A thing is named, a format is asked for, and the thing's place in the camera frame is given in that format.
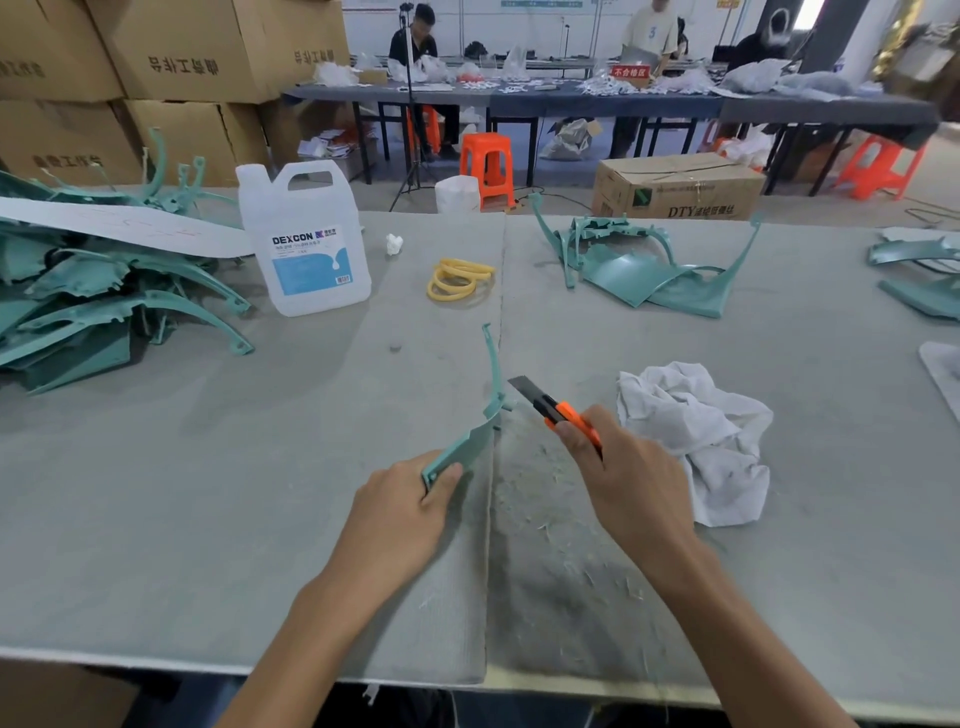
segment worn felt surface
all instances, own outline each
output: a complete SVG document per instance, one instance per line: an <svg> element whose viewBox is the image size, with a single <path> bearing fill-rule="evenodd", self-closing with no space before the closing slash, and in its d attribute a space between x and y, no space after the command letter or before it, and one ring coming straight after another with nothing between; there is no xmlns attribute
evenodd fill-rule
<svg viewBox="0 0 960 728"><path fill-rule="evenodd" d="M548 223L564 230L569 218ZM747 223L664 226L678 262L721 266L750 232ZM698 529L702 538L831 693L955 708L960 428L917 348L960 343L960 328L876 287L882 273L865 255L877 240L864 229L764 226L716 321L632 309L588 283L568 291L536 220L509 218L503 371L579 409L613 409L619 371L699 362L717 386L767 404L763 516ZM542 418L522 403L503 424L491 664L706 686L676 621L596 522Z"/></svg>
<svg viewBox="0 0 960 728"><path fill-rule="evenodd" d="M184 322L126 369L32 398L3 381L0 653L248 670L370 472L484 421L481 326L498 339L504 216L361 221L365 303L287 319L255 261L227 267L259 309L226 316L254 353ZM389 259L388 232L406 241ZM494 285L431 302L442 256L496 266ZM361 638L346 677L483 679L491 459L458 492L438 559Z"/></svg>

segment hand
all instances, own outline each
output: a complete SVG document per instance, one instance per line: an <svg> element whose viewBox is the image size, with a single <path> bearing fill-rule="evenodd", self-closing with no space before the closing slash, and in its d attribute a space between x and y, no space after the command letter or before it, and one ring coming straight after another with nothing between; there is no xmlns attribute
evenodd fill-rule
<svg viewBox="0 0 960 728"><path fill-rule="evenodd" d="M439 454L427 452L376 471L353 497L347 523L318 579L326 586L332 582L331 590L355 616L371 619L437 550L446 507L464 473L459 463L451 465L424 495L420 474Z"/></svg>
<svg viewBox="0 0 960 728"><path fill-rule="evenodd" d="M667 547L694 535L684 467L659 443L621 427L600 405L582 417L600 436L602 459L570 423L558 423L557 434L580 468L597 519L646 572Z"/></svg>

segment white container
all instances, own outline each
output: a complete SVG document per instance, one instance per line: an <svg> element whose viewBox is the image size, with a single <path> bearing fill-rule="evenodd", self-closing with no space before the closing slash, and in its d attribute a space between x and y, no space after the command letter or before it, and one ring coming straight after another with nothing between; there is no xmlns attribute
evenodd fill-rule
<svg viewBox="0 0 960 728"><path fill-rule="evenodd" d="M333 184L289 189L296 175L317 172ZM336 162L287 164L273 182L262 164L243 164L237 180L243 227L277 311L302 316L370 297L360 214Z"/></svg>
<svg viewBox="0 0 960 728"><path fill-rule="evenodd" d="M441 214L480 211L480 182L475 177L457 175L440 180L436 195Z"/></svg>

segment red stool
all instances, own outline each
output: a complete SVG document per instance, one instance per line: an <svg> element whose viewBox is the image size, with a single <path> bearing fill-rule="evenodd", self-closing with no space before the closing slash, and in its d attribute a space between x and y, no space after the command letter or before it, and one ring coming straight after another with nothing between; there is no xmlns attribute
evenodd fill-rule
<svg viewBox="0 0 960 728"><path fill-rule="evenodd" d="M502 172L500 171L501 156L503 157ZM460 174L469 174L480 182L480 209L483 209L488 197L501 195L507 196L507 207L513 207L516 204L514 155L510 147L510 137L498 133L466 134L460 152Z"/></svg>
<svg viewBox="0 0 960 728"><path fill-rule="evenodd" d="M426 142L430 145L433 153L440 153L440 117L437 110L433 107L423 107L423 114L426 116ZM411 139L411 151L417 149L420 144L420 137L414 131L414 118L407 109L407 135Z"/></svg>
<svg viewBox="0 0 960 728"><path fill-rule="evenodd" d="M859 166L860 160L863 159L863 156L873 144L879 144L880 146L876 158L866 167ZM884 139L882 136L871 134L853 154L853 158L844 167L833 186L836 187L844 182L852 182L853 190L851 190L850 196L855 200L867 200L879 189L896 190L897 196L894 199L902 200L903 194L906 192L906 186L910 184L913 173L917 171L917 167L924 158L926 145L914 154L906 173L898 174L894 172L894 164L900 158L902 150L903 147L899 144Z"/></svg>

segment tripod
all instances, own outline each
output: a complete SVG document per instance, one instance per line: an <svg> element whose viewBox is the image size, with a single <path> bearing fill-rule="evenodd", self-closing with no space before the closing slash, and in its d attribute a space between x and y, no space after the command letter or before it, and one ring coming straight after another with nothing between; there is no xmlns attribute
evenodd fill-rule
<svg viewBox="0 0 960 728"><path fill-rule="evenodd" d="M407 98L409 99L408 109L410 110L410 118L413 119L413 132L414 138L420 139L420 152L418 154L413 154L413 159L410 162L410 171L407 172L406 179L400 183L400 189L396 191L394 196L394 202L390 205L390 212L394 211L396 207L396 201L400 199L400 195L404 192L413 192L415 189L422 189L420 185L420 168L423 168L423 171L430 175L430 178L436 183L436 178L433 176L433 173L430 172L430 166L426 163L423 158L423 152L426 149L426 140L422 138L426 134L420 134L420 128L423 126L423 121L421 118L418 118L420 114L417 112L417 106L414 104L414 82L410 75L410 68L414 62L414 41L410 36L410 11L414 8L413 3L401 3L400 4L400 30L406 34L407 38ZM404 130L406 129L406 122L402 119L400 124L403 124ZM415 139L410 139L410 149L414 151L416 149Z"/></svg>

